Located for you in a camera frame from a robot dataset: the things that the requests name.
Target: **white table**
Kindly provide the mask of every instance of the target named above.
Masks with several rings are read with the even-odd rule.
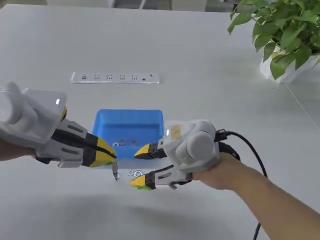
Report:
[[[251,27],[229,36],[224,13],[7,5],[1,80],[65,91],[68,118],[92,129],[98,109],[161,109],[210,119],[253,142],[270,178],[320,211],[320,135],[285,85],[259,74]],[[160,85],[71,84],[72,72],[160,73]],[[230,143],[258,164],[244,143]],[[240,240],[256,220],[232,192],[193,182],[138,191],[123,170],[60,169],[31,158],[0,166],[3,240]],[[267,239],[264,232],[260,240]]]

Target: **human arm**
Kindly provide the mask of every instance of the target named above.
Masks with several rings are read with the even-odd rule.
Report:
[[[0,161],[17,159],[22,156],[35,156],[32,148],[18,146],[0,139]]]
[[[320,239],[319,213],[228,153],[221,153],[217,166],[193,173],[192,178],[215,189],[234,191],[271,240]]]

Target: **blue container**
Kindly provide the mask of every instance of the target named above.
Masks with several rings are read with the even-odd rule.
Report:
[[[121,139],[125,140],[125,145],[114,146],[117,159],[134,159],[141,147],[157,143],[163,137],[163,114],[160,110],[100,109],[92,134],[110,146]],[[136,140],[137,146],[130,145],[131,140]]]

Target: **human hand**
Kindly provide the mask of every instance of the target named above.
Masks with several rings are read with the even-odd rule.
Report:
[[[220,162],[209,170],[194,172],[193,180],[218,190],[235,190],[243,177],[253,169],[238,161],[229,153],[220,152]]]
[[[0,161],[17,159],[22,156],[36,156],[32,148],[18,146],[0,139]]]

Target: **electrical outlet socket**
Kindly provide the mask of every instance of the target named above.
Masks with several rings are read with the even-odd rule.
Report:
[[[75,84],[160,84],[160,76],[155,73],[83,73],[74,72],[71,82]]]

